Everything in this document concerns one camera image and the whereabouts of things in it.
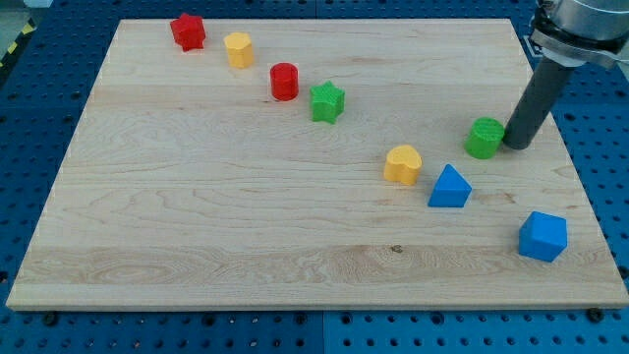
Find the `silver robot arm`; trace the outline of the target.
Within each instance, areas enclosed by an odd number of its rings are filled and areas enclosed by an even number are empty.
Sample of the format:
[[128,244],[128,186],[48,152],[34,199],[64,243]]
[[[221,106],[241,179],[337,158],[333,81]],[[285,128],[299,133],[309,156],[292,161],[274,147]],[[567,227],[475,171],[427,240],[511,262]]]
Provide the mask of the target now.
[[628,0],[538,0],[530,40],[560,70],[626,65]]

